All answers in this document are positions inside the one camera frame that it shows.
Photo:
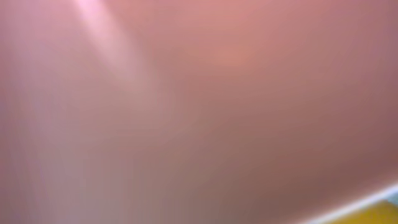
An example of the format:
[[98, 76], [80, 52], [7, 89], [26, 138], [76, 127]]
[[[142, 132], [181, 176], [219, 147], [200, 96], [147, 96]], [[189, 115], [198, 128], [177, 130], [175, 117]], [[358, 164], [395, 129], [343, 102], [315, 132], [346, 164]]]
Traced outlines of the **pink cup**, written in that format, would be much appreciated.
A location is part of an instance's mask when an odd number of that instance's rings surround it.
[[303, 223], [397, 184], [396, 1], [2, 1], [2, 223]]

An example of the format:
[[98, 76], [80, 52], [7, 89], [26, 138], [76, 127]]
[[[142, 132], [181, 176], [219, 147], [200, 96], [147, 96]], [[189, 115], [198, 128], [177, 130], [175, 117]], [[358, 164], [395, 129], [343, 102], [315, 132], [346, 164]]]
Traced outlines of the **yellow bowl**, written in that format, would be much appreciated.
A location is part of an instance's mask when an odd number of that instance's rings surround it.
[[397, 206], [382, 201], [339, 218], [330, 224], [397, 224]]

